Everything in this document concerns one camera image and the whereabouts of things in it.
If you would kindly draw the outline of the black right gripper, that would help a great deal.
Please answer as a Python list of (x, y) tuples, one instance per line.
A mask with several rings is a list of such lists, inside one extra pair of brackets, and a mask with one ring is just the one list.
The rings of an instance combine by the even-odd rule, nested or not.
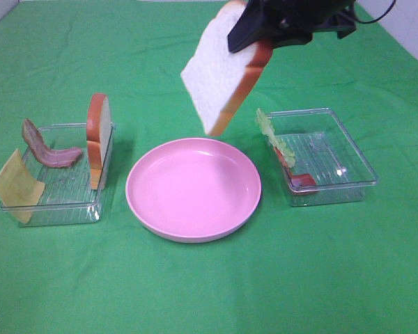
[(254, 43), (274, 48), (306, 45), (315, 33), (333, 32), (338, 39), (356, 31), (349, 18), (352, 1), (257, 1), (248, 3), (227, 35), (230, 53)]

